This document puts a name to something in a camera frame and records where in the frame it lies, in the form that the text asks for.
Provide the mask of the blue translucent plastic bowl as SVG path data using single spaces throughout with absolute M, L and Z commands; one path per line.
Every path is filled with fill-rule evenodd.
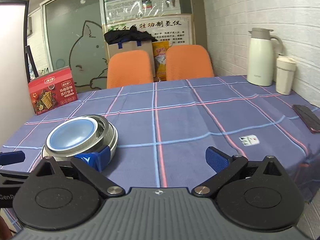
M 96 138 L 98 123 L 90 117 L 73 118 L 53 129 L 47 139 L 46 146 L 56 153 L 67 153 L 77 150 Z

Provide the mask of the red cracker box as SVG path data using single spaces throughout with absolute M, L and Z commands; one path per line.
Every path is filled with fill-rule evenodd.
M 37 115 L 78 99 L 69 66 L 31 80 L 28 88 L 31 103 Z

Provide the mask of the dark red smartphone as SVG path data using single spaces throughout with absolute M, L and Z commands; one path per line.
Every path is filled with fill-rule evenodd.
M 302 121 L 311 133 L 320 132 L 320 120 L 317 117 L 317 115 L 311 111 L 309 107 L 305 105 L 293 105 L 292 108 L 302 119 Z

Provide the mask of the blue plaid tablecloth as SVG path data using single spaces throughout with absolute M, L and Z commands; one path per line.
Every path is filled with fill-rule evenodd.
M 211 77 L 125 86 L 81 94 L 65 106 L 33 116 L 4 144 L 25 160 L 1 170 L 31 173 L 45 157 L 68 161 L 80 153 L 110 149 L 101 171 L 125 191 L 103 201 L 79 226 L 37 230 L 18 223 L 16 239 L 307 239 L 297 225 L 277 232 L 253 231 L 219 213 L 210 198 L 192 189 L 216 172 L 206 162 L 210 146 L 249 161 L 275 156 L 306 204 L 319 191 L 319 135 L 293 110 L 319 109 L 296 93 L 248 83 L 243 76 Z M 90 117 L 92 142 L 67 153 L 46 146 L 65 121 Z

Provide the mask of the cream travel cup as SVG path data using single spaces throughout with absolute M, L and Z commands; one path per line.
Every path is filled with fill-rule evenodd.
M 276 91 L 283 95 L 291 93 L 297 63 L 288 56 L 279 55 L 276 61 Z

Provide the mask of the cream thermos jug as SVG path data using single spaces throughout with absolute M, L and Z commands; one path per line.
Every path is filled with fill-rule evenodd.
M 252 28 L 249 49 L 248 49 L 248 68 L 247 81 L 257 86 L 270 86 L 273 82 L 273 72 L 275 64 L 275 55 L 272 45 L 272 39 L 278 41 L 280 53 L 284 46 L 282 40 L 271 35 L 273 29 Z

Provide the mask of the left orange chair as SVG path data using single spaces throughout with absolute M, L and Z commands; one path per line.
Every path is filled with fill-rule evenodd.
M 107 89 L 146 83 L 153 83 L 150 58 L 146 51 L 126 51 L 110 58 Z

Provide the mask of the orange chair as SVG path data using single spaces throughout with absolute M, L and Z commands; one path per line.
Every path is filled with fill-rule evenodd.
M 167 81 L 214 77 L 208 52 L 200 45 L 178 45 L 166 52 Z
M 146 51 L 126 51 L 110 58 L 107 89 L 146 83 L 153 83 L 150 58 Z

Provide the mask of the right orange chair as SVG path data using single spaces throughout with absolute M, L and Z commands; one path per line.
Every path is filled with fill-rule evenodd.
M 167 81 L 214 77 L 208 52 L 200 45 L 178 45 L 166 52 Z

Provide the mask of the black cloth on bag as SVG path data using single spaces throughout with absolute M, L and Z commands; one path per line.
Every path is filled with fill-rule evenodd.
M 104 34 L 104 38 L 109 45 L 129 41 L 158 41 L 147 31 L 138 31 L 134 26 L 126 30 L 110 30 Z

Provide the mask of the yellow snack bag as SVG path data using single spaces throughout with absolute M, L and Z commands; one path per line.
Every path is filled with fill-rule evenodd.
M 166 81 L 166 52 L 170 48 L 170 43 L 169 41 L 153 42 L 152 48 L 156 67 L 156 77 L 161 81 Z

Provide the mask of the brown paper bag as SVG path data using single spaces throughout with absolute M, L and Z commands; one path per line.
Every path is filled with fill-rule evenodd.
M 151 41 L 127 41 L 123 43 L 120 42 L 120 43 L 108 45 L 107 48 L 108 48 L 109 59 L 117 53 L 122 53 L 122 52 L 132 51 L 132 50 L 143 50 L 147 52 L 151 61 L 154 60 Z

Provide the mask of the white notice board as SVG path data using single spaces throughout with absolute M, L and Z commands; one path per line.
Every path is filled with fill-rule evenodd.
M 129 30 L 132 26 L 138 31 L 147 31 L 159 42 L 168 41 L 170 46 L 194 44 L 195 41 L 192 14 L 172 14 L 108 23 L 106 30 Z

